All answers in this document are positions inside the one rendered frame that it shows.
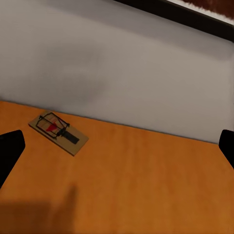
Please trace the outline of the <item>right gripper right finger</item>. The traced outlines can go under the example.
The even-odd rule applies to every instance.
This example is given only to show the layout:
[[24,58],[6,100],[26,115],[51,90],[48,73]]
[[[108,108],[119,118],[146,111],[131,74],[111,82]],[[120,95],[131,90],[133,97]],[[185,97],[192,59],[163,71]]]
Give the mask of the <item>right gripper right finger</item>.
[[223,130],[218,146],[234,168],[234,132]]

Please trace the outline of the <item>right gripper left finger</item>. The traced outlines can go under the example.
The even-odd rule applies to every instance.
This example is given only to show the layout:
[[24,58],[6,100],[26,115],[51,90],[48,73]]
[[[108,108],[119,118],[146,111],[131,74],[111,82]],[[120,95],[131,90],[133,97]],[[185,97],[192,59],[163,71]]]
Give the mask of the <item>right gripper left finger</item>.
[[22,130],[0,135],[0,188],[24,149],[25,140]]

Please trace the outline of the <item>mousetrap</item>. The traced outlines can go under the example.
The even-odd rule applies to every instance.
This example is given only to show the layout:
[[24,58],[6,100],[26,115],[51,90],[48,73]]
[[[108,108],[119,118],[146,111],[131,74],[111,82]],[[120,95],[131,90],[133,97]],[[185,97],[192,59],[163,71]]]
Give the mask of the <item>mousetrap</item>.
[[89,137],[65,122],[49,110],[44,110],[28,126],[55,143],[73,157],[89,140]]

